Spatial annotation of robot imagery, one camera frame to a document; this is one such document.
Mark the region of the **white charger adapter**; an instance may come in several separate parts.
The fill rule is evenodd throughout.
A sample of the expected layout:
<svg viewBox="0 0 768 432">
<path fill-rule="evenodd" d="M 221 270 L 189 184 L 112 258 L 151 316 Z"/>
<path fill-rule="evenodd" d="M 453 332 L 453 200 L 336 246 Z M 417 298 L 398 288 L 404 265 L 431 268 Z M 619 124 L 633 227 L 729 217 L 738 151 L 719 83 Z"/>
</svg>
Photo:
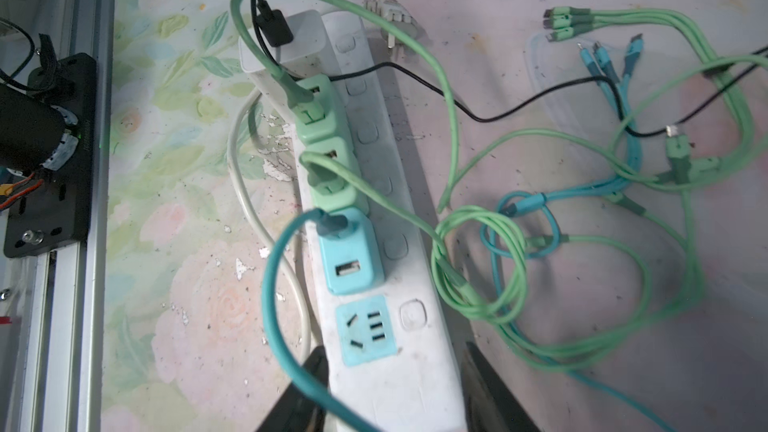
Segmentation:
<svg viewBox="0 0 768 432">
<path fill-rule="evenodd" d="M 278 48 L 268 45 L 267 50 L 289 74 L 302 79 L 339 71 L 325 24 L 317 10 L 310 9 L 288 16 L 286 21 L 293 33 L 293 41 Z M 241 68 L 255 83 L 262 97 L 285 121 L 299 123 L 299 117 L 289 107 L 286 91 L 254 56 L 243 39 L 238 41 L 238 46 Z"/>
</svg>

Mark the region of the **white power strip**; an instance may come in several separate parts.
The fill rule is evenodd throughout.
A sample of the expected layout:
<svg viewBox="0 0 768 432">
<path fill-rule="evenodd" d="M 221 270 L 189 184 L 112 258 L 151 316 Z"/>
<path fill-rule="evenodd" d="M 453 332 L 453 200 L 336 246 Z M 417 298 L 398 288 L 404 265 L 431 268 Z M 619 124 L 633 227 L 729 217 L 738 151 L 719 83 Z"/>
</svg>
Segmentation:
<svg viewBox="0 0 768 432">
<path fill-rule="evenodd" d="M 328 74 L 344 101 L 350 148 L 361 176 L 395 206 L 412 201 L 362 21 L 320 13 L 339 71 Z M 372 204 L 384 282 L 337 296 L 326 284 L 317 233 L 308 250 L 329 362 L 330 393 L 382 431 L 462 431 L 461 380 L 418 227 Z"/>
</svg>

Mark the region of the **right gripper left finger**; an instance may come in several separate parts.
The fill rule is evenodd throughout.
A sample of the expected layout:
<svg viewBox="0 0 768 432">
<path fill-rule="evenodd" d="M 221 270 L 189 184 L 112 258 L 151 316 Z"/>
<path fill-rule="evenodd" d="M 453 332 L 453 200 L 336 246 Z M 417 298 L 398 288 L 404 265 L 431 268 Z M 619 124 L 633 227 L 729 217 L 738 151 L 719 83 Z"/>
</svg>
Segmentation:
<svg viewBox="0 0 768 432">
<path fill-rule="evenodd" d="M 324 346 L 312 350 L 303 363 L 303 369 L 328 389 L 329 366 Z M 325 427 L 325 419 L 325 410 L 306 398 L 291 383 L 256 431 L 321 432 Z"/>
</svg>

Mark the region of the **teal plug adapter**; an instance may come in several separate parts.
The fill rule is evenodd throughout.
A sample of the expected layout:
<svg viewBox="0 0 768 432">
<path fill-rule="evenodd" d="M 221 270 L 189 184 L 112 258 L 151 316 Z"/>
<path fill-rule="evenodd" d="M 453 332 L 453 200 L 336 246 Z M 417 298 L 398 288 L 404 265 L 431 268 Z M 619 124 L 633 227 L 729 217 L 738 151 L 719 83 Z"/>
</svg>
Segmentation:
<svg viewBox="0 0 768 432">
<path fill-rule="evenodd" d="M 329 291 L 358 294 L 380 286 L 384 269 L 370 219 L 356 207 L 324 214 L 316 227 Z"/>
</svg>

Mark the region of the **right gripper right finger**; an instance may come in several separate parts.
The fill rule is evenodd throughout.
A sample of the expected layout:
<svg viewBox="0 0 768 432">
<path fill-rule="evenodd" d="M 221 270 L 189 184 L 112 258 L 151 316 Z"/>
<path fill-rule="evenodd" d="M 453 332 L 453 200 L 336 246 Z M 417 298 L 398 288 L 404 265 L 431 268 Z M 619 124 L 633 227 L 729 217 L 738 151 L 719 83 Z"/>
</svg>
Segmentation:
<svg viewBox="0 0 768 432">
<path fill-rule="evenodd" d="M 461 384 L 469 431 L 540 431 L 473 342 L 464 347 Z"/>
</svg>

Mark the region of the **green charger adapter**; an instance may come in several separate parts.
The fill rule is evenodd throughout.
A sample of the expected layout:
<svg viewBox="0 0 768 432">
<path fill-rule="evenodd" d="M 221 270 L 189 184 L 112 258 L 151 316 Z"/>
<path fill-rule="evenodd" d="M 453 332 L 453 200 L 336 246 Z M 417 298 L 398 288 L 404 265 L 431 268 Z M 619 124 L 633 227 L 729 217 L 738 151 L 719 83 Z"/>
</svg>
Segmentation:
<svg viewBox="0 0 768 432">
<path fill-rule="evenodd" d="M 304 145 L 333 137 L 349 142 L 351 132 L 345 104 L 330 79 L 319 74 L 300 80 L 298 85 L 312 93 L 311 102 L 299 103 L 293 109 L 297 113 L 299 140 Z"/>
</svg>

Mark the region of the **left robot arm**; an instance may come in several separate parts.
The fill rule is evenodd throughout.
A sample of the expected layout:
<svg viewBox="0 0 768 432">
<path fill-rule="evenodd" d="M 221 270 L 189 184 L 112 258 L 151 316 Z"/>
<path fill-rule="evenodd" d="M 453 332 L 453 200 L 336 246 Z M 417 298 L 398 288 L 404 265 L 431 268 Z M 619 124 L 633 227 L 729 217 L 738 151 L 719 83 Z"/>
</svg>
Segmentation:
<svg viewBox="0 0 768 432">
<path fill-rule="evenodd" d="M 79 119 L 1 85 L 1 166 L 19 172 L 61 169 L 79 144 Z"/>
</svg>

